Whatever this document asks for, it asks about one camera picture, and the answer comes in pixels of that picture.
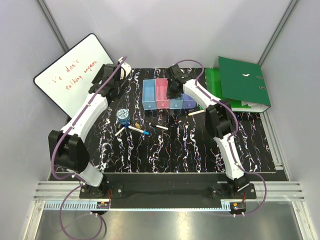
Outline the light blue end bin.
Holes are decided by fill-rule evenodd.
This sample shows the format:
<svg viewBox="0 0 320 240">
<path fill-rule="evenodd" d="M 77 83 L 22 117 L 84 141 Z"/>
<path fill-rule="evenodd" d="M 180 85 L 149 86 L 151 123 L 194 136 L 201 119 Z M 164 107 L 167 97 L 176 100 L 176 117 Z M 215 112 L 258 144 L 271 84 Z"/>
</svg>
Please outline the light blue end bin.
<svg viewBox="0 0 320 240">
<path fill-rule="evenodd" d="M 144 79 L 142 86 L 142 105 L 145 111 L 156 110 L 156 80 Z"/>
</svg>

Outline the light blue storage bin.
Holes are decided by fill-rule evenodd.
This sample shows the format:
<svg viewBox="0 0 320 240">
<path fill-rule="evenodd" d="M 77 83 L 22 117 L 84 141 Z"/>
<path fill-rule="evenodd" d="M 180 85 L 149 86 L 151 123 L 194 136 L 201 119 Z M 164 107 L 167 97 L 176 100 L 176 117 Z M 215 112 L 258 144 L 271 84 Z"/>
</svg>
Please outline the light blue storage bin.
<svg viewBox="0 0 320 240">
<path fill-rule="evenodd" d="M 183 97 L 171 98 L 169 103 L 171 110 L 180 110 L 183 108 Z"/>
</svg>

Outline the green lever arch binder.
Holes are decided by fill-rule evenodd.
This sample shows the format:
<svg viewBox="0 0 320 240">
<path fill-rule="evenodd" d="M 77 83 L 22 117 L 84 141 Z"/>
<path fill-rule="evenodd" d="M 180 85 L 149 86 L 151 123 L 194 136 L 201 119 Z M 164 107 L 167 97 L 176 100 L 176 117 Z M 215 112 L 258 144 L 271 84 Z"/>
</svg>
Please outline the green lever arch binder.
<svg viewBox="0 0 320 240">
<path fill-rule="evenodd" d="M 261 66 L 220 56 L 221 96 L 234 112 L 263 113 L 271 107 Z"/>
</svg>

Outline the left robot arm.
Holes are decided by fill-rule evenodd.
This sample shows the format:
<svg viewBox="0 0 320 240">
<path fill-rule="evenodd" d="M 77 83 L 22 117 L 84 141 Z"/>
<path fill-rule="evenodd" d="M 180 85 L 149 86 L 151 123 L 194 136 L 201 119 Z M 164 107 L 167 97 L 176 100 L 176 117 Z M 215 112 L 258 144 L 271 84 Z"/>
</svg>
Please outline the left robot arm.
<svg viewBox="0 0 320 240">
<path fill-rule="evenodd" d="M 56 167 L 68 171 L 69 176 L 90 186 L 97 198 L 108 193 L 108 180 L 90 163 L 85 140 L 97 118 L 122 96 L 131 70 L 123 59 L 116 64 L 103 64 L 74 117 L 61 130 L 52 130 L 48 135 L 52 173 L 55 174 Z"/>
</svg>

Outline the pink storage bin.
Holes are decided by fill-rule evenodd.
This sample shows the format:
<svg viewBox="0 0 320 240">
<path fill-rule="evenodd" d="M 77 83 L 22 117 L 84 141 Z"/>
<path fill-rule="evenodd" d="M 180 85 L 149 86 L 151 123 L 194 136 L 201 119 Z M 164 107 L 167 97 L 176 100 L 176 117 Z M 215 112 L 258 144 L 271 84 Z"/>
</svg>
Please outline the pink storage bin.
<svg viewBox="0 0 320 240">
<path fill-rule="evenodd" d="M 156 87 L 156 107 L 158 109 L 169 109 L 170 100 L 167 98 L 168 80 L 166 78 L 157 78 Z"/>
</svg>

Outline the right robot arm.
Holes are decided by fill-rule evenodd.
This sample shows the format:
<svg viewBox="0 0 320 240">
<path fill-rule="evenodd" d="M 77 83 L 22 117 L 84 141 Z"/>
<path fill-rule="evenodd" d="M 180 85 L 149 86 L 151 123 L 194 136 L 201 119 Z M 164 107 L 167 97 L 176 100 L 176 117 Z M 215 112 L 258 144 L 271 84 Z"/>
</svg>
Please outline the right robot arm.
<svg viewBox="0 0 320 240">
<path fill-rule="evenodd" d="M 205 111 L 205 129 L 217 143 L 224 162 L 228 195 L 239 198 L 250 182 L 235 145 L 239 127 L 230 103 L 211 94 L 195 77 L 184 73 L 178 64 L 170 66 L 167 73 L 167 98 L 176 99 L 186 94 Z"/>
</svg>

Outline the purple storage bin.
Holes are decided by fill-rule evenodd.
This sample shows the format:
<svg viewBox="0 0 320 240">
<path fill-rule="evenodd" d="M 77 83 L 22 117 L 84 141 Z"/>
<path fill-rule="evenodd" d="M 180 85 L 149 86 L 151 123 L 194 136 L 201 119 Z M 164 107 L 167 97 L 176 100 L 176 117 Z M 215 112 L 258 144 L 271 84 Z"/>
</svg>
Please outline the purple storage bin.
<svg viewBox="0 0 320 240">
<path fill-rule="evenodd" d="M 182 104 L 183 109 L 193 109 L 197 106 L 197 102 L 192 97 L 190 97 L 185 93 L 182 94 L 182 99 L 183 99 L 183 104 Z"/>
</svg>

